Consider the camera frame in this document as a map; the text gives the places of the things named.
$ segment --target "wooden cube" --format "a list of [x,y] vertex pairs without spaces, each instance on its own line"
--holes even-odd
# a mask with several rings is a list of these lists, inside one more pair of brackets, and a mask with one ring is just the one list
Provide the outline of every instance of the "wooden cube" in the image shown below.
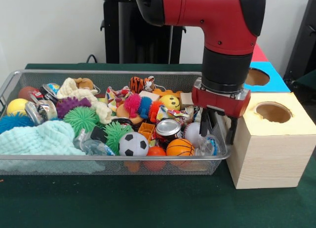
[[141,91],[141,92],[139,93],[139,95],[140,95],[141,97],[147,96],[147,97],[149,97],[152,101],[157,101],[157,100],[159,100],[159,98],[160,98],[159,95],[154,94],[154,93],[152,93],[152,92],[148,92],[148,91]]
[[180,93],[181,109],[184,110],[185,107],[193,106],[192,92],[190,93]]
[[236,189],[296,187],[315,145],[316,126],[293,93],[252,93],[227,159]]

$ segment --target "soccer ball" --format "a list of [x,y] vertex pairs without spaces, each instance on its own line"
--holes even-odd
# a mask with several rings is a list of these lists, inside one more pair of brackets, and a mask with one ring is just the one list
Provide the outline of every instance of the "soccer ball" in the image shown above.
[[142,134],[131,132],[121,137],[118,148],[120,155],[142,156],[147,155],[149,146],[147,139]]

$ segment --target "white wall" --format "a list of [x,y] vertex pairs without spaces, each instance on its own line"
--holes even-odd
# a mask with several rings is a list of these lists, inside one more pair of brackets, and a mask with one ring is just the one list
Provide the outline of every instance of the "white wall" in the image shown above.
[[[258,43],[281,75],[286,71],[307,2],[308,0],[267,0],[265,20]],[[203,39],[200,28],[187,28],[181,52],[183,63],[202,62]],[[193,54],[185,49],[193,49]]]
[[27,63],[105,62],[102,0],[0,0],[0,82]]
[[[308,0],[267,0],[259,44],[284,73]],[[105,61],[102,0],[0,0],[0,84],[27,63]],[[187,28],[182,63],[201,63],[203,33]]]

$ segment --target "table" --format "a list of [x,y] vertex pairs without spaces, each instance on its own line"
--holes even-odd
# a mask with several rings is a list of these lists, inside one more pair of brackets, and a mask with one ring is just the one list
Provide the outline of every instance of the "table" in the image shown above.
[[[124,67],[170,69],[146,64],[27,65],[29,69],[74,70]],[[312,157],[297,188],[259,190],[236,190],[225,161],[212,176],[0,176],[0,225],[316,227],[315,172]]]

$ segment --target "metal basket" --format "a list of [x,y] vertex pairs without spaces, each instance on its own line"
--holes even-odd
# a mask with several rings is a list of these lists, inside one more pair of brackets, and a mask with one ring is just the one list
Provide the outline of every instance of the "metal basket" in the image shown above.
[[[86,77],[97,85],[101,92],[108,86],[121,89],[133,76],[155,76],[157,84],[173,91],[191,92],[197,72],[123,72],[123,71],[67,71],[67,70],[22,70],[12,73],[0,89],[1,116],[7,104],[17,98],[25,86],[40,87],[54,82],[62,85],[68,78]],[[221,160],[230,156],[223,134],[222,118],[216,115],[217,123],[212,134],[217,136],[219,153],[216,156],[67,156],[67,155],[0,155],[1,175],[211,175]],[[153,171],[161,165],[164,168]]]

